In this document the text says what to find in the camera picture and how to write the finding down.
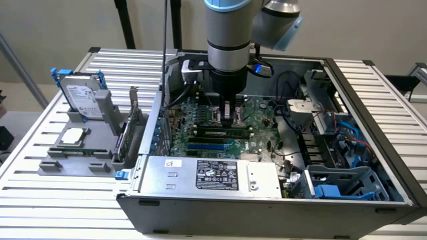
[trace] black pole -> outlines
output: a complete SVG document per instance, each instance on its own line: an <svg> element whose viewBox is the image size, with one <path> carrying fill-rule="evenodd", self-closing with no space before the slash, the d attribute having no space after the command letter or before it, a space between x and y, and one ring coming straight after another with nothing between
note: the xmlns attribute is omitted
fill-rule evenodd
<svg viewBox="0 0 427 240"><path fill-rule="evenodd" d="M126 0L113 0L113 4L118 12L125 47L126 49L136 49Z"/></svg>
<svg viewBox="0 0 427 240"><path fill-rule="evenodd" d="M172 20L173 48L182 49L181 0L170 0L170 20Z"/></svg>

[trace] robot end effector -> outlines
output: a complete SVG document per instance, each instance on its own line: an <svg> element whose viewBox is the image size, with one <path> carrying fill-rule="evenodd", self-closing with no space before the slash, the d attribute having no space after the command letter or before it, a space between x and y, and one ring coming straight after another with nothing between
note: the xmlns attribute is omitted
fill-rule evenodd
<svg viewBox="0 0 427 240"><path fill-rule="evenodd" d="M236 94L247 86L248 71L260 76L251 59L251 42L284 51L301 24L297 0L204 0L206 54L212 90L220 95L220 121L233 122Z"/></svg>

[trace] power supply label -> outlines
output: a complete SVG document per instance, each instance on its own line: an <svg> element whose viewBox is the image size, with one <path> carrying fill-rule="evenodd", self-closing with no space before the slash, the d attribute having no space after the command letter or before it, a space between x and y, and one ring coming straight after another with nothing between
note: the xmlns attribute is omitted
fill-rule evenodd
<svg viewBox="0 0 427 240"><path fill-rule="evenodd" d="M205 190L238 191L237 162L197 160L194 186Z"/></svg>

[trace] white label sticker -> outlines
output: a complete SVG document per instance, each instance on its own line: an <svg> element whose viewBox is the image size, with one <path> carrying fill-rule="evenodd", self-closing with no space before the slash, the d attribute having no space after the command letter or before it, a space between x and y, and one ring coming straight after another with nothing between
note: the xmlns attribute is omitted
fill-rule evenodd
<svg viewBox="0 0 427 240"><path fill-rule="evenodd" d="M164 160L165 167L176 167L180 168L182 165L182 161L180 159L166 159Z"/></svg>
<svg viewBox="0 0 427 240"><path fill-rule="evenodd" d="M78 113L86 118L101 118L102 114L92 89L86 86L68 85L66 90Z"/></svg>

